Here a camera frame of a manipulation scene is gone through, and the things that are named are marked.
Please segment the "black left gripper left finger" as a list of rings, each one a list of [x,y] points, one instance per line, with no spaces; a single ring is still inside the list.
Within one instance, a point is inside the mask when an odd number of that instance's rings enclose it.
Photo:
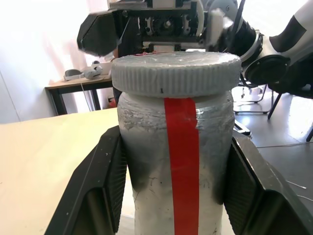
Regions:
[[[45,235],[116,235],[126,171],[122,138],[115,126],[74,170]]]

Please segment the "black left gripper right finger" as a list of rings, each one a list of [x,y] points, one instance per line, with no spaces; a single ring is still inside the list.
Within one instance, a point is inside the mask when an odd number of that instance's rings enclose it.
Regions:
[[[313,235],[313,215],[246,136],[234,136],[224,206],[235,235]]]

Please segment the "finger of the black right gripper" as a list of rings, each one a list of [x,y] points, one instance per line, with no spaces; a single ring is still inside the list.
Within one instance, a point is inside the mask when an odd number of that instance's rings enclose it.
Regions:
[[[204,46],[206,51],[225,52],[229,45],[234,21],[220,8],[208,13]]]
[[[80,51],[94,56],[111,53],[122,37],[122,11],[109,10],[89,14],[81,24],[77,45]]]

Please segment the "white ribbed jar lid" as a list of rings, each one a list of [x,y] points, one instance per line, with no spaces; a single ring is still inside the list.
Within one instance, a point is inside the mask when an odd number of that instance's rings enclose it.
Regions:
[[[238,85],[240,74],[238,56],[200,51],[124,56],[111,69],[116,89],[161,98],[221,94]]]

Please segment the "white jar with red tape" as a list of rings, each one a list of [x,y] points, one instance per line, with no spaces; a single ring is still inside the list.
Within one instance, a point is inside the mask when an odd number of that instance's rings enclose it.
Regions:
[[[123,93],[117,112],[133,188],[134,234],[221,235],[234,127],[231,93]]]

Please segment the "white VR headset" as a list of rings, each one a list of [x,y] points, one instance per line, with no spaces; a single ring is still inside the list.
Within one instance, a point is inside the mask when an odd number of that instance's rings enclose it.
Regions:
[[[70,81],[70,80],[76,80],[80,78],[93,80],[95,77],[100,76],[102,71],[103,71],[103,68],[100,64],[95,64],[91,67],[86,68],[83,71],[70,69],[70,70],[65,71],[64,80]]]

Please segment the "silver and black robot torso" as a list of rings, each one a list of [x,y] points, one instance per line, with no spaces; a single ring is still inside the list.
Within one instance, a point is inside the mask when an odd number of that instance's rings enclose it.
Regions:
[[[269,41],[276,52],[290,59],[286,74],[269,87],[277,93],[313,99],[313,0],[298,9],[286,28]]]

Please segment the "wooden desk with black frame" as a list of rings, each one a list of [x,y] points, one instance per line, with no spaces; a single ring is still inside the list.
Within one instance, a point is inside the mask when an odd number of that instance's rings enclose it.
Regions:
[[[53,104],[58,116],[67,115],[66,106],[63,94],[91,91],[92,102],[96,110],[100,110],[100,102],[97,94],[98,89],[105,89],[112,87],[112,80],[108,75],[101,75],[94,80],[88,80],[86,78],[79,78],[75,80],[65,81],[60,80],[45,87],[48,93],[52,97]]]

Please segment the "black metal chair frame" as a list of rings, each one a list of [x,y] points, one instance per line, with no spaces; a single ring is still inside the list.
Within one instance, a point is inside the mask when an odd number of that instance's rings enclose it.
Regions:
[[[236,87],[232,90],[234,113],[237,121],[266,116],[274,106],[278,94],[268,85],[256,88]]]

